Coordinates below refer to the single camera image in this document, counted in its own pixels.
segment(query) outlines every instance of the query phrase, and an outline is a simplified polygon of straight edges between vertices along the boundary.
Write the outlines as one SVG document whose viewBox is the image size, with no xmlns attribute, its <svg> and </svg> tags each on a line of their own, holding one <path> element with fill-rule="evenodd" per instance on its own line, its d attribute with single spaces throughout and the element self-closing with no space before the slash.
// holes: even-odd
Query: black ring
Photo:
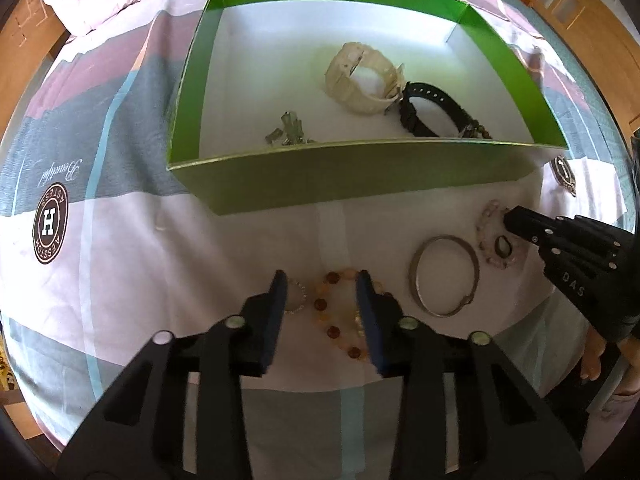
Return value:
<svg viewBox="0 0 640 480">
<path fill-rule="evenodd" d="M 436 312 L 432 312 L 428 309 L 428 307 L 424 304 L 424 300 L 422 299 L 422 295 L 420 294 L 420 286 L 418 285 L 418 267 L 420 266 L 420 261 L 422 259 L 422 255 L 424 251 L 434 242 L 438 240 L 448 240 L 450 242 L 457 243 L 460 247 L 462 247 L 466 253 L 471 258 L 471 262 L 474 265 L 474 284 L 471 288 L 471 292 L 466 296 L 463 296 L 462 300 L 458 306 L 452 310 L 451 312 L 447 312 L 446 314 L 438 314 Z M 478 290 L 478 282 L 480 281 L 480 261 L 478 260 L 478 256 L 476 256 L 476 252 L 474 248 L 468 242 L 464 241 L 462 238 L 458 238 L 453 235 L 440 235 L 433 238 L 429 238 L 427 241 L 423 242 L 418 250 L 415 251 L 414 257 L 411 260 L 411 264 L 409 265 L 409 289 L 411 290 L 411 295 L 414 297 L 415 302 L 420 306 L 427 314 L 431 314 L 435 317 L 451 317 L 455 314 L 459 313 L 460 310 L 469 303 L 474 300 L 474 296 L 476 295 L 476 290 Z"/>
<path fill-rule="evenodd" d="M 502 252 L 502 250 L 500 249 L 500 240 L 504 240 L 505 242 L 507 242 L 507 245 L 509 246 L 508 252 Z M 499 258 L 502 258 L 503 260 L 505 260 L 513 254 L 513 244 L 509 241 L 509 239 L 505 235 L 500 235 L 495 239 L 494 251 Z"/>
</svg>

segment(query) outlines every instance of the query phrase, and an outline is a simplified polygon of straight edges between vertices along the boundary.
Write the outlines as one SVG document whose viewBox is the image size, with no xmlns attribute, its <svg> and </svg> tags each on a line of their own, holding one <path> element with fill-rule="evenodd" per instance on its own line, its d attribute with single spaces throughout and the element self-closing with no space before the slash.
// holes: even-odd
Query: human hand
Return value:
<svg viewBox="0 0 640 480">
<path fill-rule="evenodd" d="M 580 363 L 580 378 L 583 380 L 595 381 L 602 371 L 600 364 L 600 356 L 604 353 L 607 346 L 606 340 L 589 325 L 587 330 L 587 339 L 584 343 L 584 351 L 582 352 L 582 361 Z"/>
</svg>

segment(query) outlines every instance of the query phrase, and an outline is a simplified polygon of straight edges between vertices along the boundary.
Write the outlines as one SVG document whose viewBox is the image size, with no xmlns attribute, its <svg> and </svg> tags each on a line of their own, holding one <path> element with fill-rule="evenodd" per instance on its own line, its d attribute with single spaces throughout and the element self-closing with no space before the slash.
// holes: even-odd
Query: black watch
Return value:
<svg viewBox="0 0 640 480">
<path fill-rule="evenodd" d="M 411 97 L 427 99 L 442 108 L 456 125 L 463 139 L 491 139 L 491 135 L 484 126 L 466 113 L 466 110 L 449 94 L 427 83 L 407 83 L 400 101 L 400 122 L 415 137 L 439 137 L 439 135 L 418 118 L 415 106 L 409 102 Z"/>
</svg>

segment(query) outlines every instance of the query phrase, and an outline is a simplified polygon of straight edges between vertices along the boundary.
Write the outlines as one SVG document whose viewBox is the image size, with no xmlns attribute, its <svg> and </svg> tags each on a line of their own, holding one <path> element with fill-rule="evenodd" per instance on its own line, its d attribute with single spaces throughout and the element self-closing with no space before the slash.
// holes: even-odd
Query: h logo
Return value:
<svg viewBox="0 0 640 480">
<path fill-rule="evenodd" d="M 55 207 L 44 210 L 44 224 L 42 225 L 43 236 L 53 234 L 53 217 L 55 216 L 55 214 L 56 214 Z"/>
</svg>

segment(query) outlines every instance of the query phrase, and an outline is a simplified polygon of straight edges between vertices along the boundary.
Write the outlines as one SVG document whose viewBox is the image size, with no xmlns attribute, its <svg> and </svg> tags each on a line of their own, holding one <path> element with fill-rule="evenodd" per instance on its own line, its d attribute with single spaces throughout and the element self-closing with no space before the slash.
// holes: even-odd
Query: beaded bracelet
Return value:
<svg viewBox="0 0 640 480">
<path fill-rule="evenodd" d="M 508 213 L 508 207 L 500 207 L 500 202 L 497 200 L 491 200 L 482 215 L 478 223 L 476 224 L 476 238 L 478 240 L 478 248 L 482 252 L 485 261 L 498 269 L 506 269 L 526 255 L 526 247 L 517 237 L 511 237 L 504 227 L 504 215 Z M 494 238 L 493 242 L 486 240 L 486 231 L 488 223 L 497 218 L 500 228 L 504 234 Z"/>
<path fill-rule="evenodd" d="M 355 269 L 344 269 L 340 272 L 331 271 L 326 274 L 322 283 L 316 286 L 316 300 L 314 301 L 314 309 L 316 310 L 316 322 L 327 334 L 329 339 L 338 346 L 341 350 L 345 351 L 351 359 L 358 359 L 359 361 L 366 361 L 369 357 L 369 352 L 366 348 L 366 341 L 364 341 L 364 330 L 362 327 L 362 320 L 360 319 L 360 311 L 358 307 L 355 307 L 353 315 L 353 323 L 355 332 L 358 338 L 361 340 L 356 345 L 351 345 L 346 341 L 346 332 L 340 330 L 336 324 L 331 322 L 331 318 L 327 313 L 329 303 L 326 297 L 331 289 L 332 285 L 337 284 L 340 280 L 354 282 L 358 275 L 358 271 Z M 373 288 L 378 294 L 383 293 L 383 286 L 380 282 L 373 282 Z"/>
</svg>

